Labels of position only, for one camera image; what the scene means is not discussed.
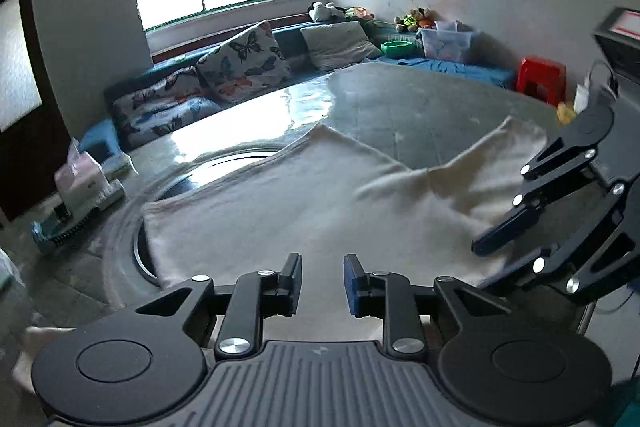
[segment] frosted glass door panel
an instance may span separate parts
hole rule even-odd
[[[0,4],[0,132],[40,105],[22,30],[20,3],[6,0]]]

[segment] green plastic basket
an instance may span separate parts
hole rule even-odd
[[[413,54],[415,45],[409,41],[389,41],[384,42],[380,49],[387,57],[406,58]]]

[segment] transparent plastic container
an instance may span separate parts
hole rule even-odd
[[[420,28],[424,56],[468,64],[475,32],[452,32]]]

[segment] door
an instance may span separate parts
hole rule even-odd
[[[69,140],[31,0],[0,0],[0,208],[8,219],[55,192]]]

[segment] red stool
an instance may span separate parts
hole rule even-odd
[[[560,102],[564,102],[566,66],[547,58],[529,55],[520,65],[516,90],[558,107]]]

